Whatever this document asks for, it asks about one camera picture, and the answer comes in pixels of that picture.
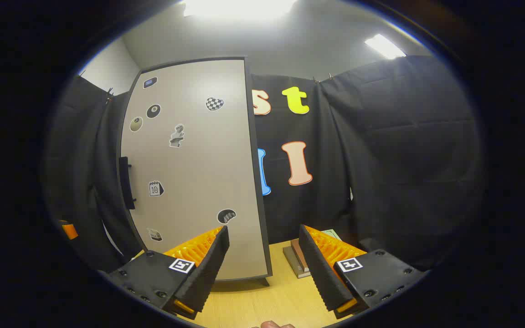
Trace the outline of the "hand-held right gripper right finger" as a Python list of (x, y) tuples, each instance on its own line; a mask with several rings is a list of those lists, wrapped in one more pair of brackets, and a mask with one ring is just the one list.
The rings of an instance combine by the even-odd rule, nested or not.
[(327, 311), (337, 319), (381, 307), (427, 276), (388, 251), (366, 252), (306, 225), (299, 226), (299, 245)]

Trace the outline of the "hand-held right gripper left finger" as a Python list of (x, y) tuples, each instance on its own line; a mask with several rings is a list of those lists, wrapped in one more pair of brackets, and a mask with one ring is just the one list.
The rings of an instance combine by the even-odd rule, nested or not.
[(220, 226), (167, 252), (142, 251), (110, 272), (108, 281), (161, 311), (195, 319), (209, 297), (229, 249)]

